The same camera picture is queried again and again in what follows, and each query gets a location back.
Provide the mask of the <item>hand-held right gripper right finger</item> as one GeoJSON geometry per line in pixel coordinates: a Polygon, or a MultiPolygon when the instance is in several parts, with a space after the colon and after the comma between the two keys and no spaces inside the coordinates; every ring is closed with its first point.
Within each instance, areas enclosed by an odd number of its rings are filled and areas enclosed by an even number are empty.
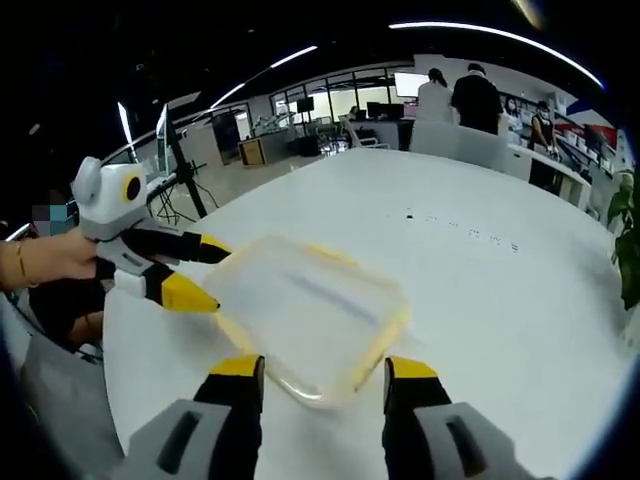
{"type": "Polygon", "coordinates": [[[529,479],[514,442],[438,374],[400,356],[385,359],[382,446],[390,479],[529,479]]]}

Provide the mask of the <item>person's left hand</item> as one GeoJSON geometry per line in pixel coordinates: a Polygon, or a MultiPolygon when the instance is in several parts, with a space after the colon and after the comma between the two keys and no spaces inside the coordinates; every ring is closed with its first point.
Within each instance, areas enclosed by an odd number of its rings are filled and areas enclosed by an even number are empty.
{"type": "Polygon", "coordinates": [[[109,279],[114,273],[113,265],[97,256],[97,243],[86,238],[79,227],[21,241],[20,265],[32,285],[61,279],[109,279]]]}

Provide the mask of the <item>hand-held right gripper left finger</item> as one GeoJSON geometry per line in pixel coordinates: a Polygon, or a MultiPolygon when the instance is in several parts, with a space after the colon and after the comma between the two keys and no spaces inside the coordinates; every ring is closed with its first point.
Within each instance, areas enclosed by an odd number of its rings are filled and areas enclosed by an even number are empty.
{"type": "Polygon", "coordinates": [[[252,479],[262,443],[265,358],[214,366],[191,400],[179,399],[139,428],[129,479],[252,479]]]}

